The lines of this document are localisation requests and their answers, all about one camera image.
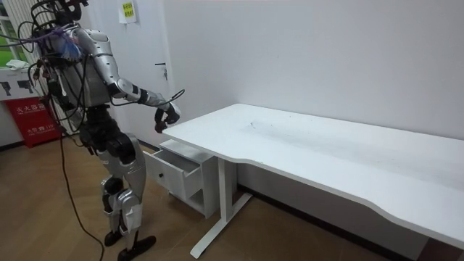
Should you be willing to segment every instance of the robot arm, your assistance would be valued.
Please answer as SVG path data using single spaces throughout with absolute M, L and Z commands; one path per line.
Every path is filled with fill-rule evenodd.
M 180 110 L 172 102 L 166 102 L 159 93 L 139 88 L 129 80 L 121 78 L 118 73 L 116 59 L 113 57 L 108 37 L 99 30 L 78 28 L 72 32 L 78 45 L 89 54 L 101 79 L 108 88 L 109 94 L 118 99 L 126 99 L 150 107 L 157 107 L 155 121 L 156 130 L 161 133 L 165 123 L 173 124 L 180 118 Z M 167 117 L 162 121 L 165 112 Z

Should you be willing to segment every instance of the desk surface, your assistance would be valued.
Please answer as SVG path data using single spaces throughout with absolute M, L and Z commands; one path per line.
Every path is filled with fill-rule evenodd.
M 165 133 L 364 204 L 464 249 L 464 141 L 244 104 Z

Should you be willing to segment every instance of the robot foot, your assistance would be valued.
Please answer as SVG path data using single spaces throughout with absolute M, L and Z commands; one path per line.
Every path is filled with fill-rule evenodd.
M 116 242 L 118 240 L 120 240 L 121 238 L 123 237 L 123 235 L 121 235 L 121 233 L 118 231 L 118 232 L 109 232 L 105 237 L 104 237 L 104 245 L 106 247 L 110 247 L 114 244 L 116 244 Z
M 137 241 L 132 250 L 128 251 L 127 249 L 124 249 L 123 251 L 121 251 L 117 256 L 117 261 L 130 261 L 139 256 L 140 254 L 146 252 L 156 242 L 157 238 L 154 236 L 149 236 L 145 239 Z

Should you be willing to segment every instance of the humanoid robot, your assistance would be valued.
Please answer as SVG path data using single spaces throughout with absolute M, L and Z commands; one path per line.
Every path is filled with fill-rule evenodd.
M 66 120 L 79 128 L 83 145 L 108 170 L 109 177 L 101 182 L 104 214 L 110 228 L 104 245 L 112 246 L 124 237 L 125 249 L 118 260 L 132 260 L 156 242 L 154 236 L 138 239 L 146 167 L 137 138 L 121 132 L 109 116 L 108 103 L 116 98 L 156 107 L 158 133 L 177 122 L 180 112 L 171 102 L 173 99 L 166 101 L 161 94 L 139 88 L 118 75 L 108 37 L 77 24 L 81 4 L 88 3 L 46 0 L 32 6 L 33 39 L 40 39 L 35 42 L 41 53 L 33 77 L 37 80 L 43 71 L 48 92 L 67 115 Z M 55 20 L 39 25 L 34 16 L 37 11 L 52 12 Z M 128 188 L 124 188 L 123 179 Z

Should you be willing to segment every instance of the metal frame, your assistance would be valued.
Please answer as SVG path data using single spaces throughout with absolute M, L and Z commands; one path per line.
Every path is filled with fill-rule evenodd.
M 190 254 L 198 259 L 206 250 L 211 242 L 219 233 L 229 224 L 232 218 L 252 197 L 251 194 L 243 194 L 235 204 L 232 204 L 233 192 L 233 175 L 236 173 L 237 164 L 228 162 L 224 159 L 218 159 L 219 165 L 219 195 L 220 195 L 220 216 L 221 219 L 214 225 L 206 235 L 194 246 Z

